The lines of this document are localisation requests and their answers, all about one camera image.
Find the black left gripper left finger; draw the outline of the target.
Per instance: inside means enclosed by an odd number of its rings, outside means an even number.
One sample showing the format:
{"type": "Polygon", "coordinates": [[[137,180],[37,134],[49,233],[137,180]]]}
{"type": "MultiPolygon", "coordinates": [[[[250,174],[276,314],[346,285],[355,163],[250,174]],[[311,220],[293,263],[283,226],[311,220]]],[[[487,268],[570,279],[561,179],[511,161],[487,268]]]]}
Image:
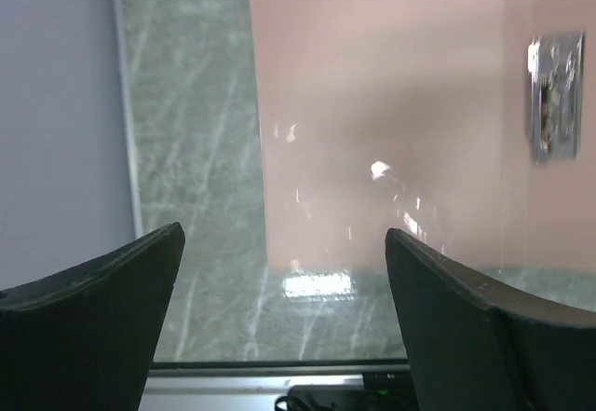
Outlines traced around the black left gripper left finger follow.
{"type": "Polygon", "coordinates": [[[184,244],[169,224],[2,291],[2,409],[138,409],[184,244]]]}

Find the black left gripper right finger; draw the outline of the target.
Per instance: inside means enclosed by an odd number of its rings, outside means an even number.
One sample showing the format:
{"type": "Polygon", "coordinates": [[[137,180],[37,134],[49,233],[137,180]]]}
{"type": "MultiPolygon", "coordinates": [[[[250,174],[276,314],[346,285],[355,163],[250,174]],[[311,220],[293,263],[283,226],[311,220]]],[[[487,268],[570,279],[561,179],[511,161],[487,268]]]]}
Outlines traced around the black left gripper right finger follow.
{"type": "Polygon", "coordinates": [[[594,312],[513,288],[400,229],[385,246],[421,409],[594,409],[594,312]]]}

